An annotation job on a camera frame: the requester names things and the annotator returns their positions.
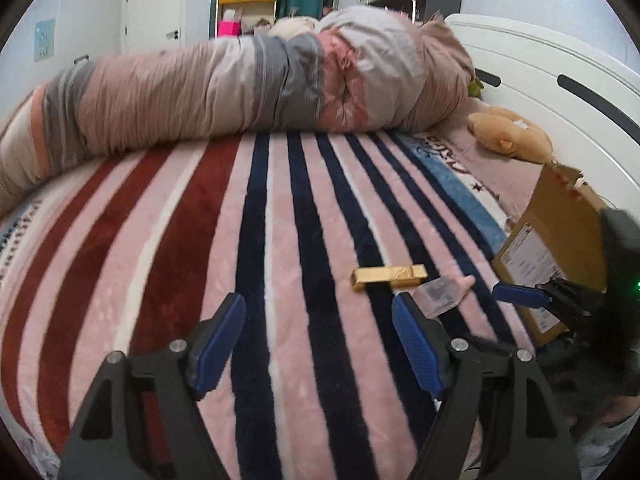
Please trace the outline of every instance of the door frame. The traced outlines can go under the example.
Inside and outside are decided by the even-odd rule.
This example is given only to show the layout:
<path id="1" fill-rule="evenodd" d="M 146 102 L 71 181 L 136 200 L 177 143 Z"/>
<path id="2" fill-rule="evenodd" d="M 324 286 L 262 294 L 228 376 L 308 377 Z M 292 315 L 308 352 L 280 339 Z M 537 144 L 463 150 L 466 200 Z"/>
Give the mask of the door frame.
<path id="1" fill-rule="evenodd" d="M 120 31 L 120 48 L 122 53 L 129 54 L 129 46 L 127 44 L 127 35 L 125 28 L 129 27 L 129 3 L 122 0 L 122 30 Z M 186 46 L 186 30 L 187 30 L 187 0 L 180 0 L 180 47 Z"/>

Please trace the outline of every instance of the wall picture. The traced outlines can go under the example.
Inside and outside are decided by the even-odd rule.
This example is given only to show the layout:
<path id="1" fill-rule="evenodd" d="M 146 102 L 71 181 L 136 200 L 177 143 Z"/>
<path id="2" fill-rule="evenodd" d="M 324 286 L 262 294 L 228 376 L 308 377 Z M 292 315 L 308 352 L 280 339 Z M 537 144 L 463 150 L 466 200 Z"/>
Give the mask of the wall picture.
<path id="1" fill-rule="evenodd" d="M 36 23 L 36 38 L 34 44 L 34 61 L 36 63 L 53 57 L 55 31 L 56 20 L 45 20 L 44 22 Z"/>

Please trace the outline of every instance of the pink box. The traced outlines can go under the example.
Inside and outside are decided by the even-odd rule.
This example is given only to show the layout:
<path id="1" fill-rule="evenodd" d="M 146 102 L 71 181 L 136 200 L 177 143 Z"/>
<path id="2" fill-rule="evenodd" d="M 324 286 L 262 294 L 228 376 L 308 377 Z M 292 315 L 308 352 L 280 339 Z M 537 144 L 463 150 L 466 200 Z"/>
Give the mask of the pink box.
<path id="1" fill-rule="evenodd" d="M 220 22 L 218 23 L 219 36 L 240 36 L 242 27 L 240 22 Z"/>

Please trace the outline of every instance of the gray stripe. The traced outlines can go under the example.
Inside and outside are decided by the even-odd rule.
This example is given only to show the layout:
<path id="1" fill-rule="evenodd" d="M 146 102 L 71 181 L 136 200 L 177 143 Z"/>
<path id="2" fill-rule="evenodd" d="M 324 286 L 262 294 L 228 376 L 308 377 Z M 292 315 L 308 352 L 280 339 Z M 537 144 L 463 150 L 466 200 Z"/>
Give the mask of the gray stripe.
<path id="1" fill-rule="evenodd" d="M 256 36 L 252 130 L 312 130 L 324 103 L 324 56 L 313 34 Z"/>
<path id="2" fill-rule="evenodd" d="M 89 158 L 76 121 L 76 109 L 94 69 L 94 62 L 82 63 L 61 73 L 45 90 L 42 104 L 44 135 L 53 175 L 74 168 Z"/>

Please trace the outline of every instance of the maroon stripe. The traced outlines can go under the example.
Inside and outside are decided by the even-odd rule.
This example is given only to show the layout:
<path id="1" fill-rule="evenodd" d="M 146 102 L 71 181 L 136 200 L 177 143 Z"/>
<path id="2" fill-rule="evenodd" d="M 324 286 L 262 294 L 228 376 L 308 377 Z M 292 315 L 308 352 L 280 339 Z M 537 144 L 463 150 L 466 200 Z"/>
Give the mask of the maroon stripe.
<path id="1" fill-rule="evenodd" d="M 58 249 L 60 242 L 69 231 L 71 224 L 80 214 L 89 199 L 94 195 L 100 184 L 107 178 L 120 159 L 113 159 L 105 162 L 84 184 L 84 187 L 76 194 L 65 210 L 59 216 L 56 223 L 50 229 L 46 238 L 38 249 L 38 254 L 33 259 L 27 271 L 20 291 L 15 298 L 14 306 L 9 314 L 7 325 L 4 330 L 4 342 L 2 343 L 2 390 L 6 397 L 6 402 L 15 420 L 25 430 L 27 425 L 22 416 L 20 401 L 18 400 L 18 358 L 20 346 L 22 345 L 22 334 L 29 317 L 31 304 L 35 298 L 44 273 L 49 268 L 49 264 Z"/>
<path id="2" fill-rule="evenodd" d="M 212 141 L 186 187 L 146 280 L 129 355 L 185 338 L 199 321 L 209 252 L 240 138 Z"/>
<path id="3" fill-rule="evenodd" d="M 58 455 L 70 429 L 71 363 L 104 259 L 122 224 L 173 148 L 152 150 L 140 160 L 91 228 L 60 286 L 42 343 L 38 374 L 38 412 L 44 433 Z"/>

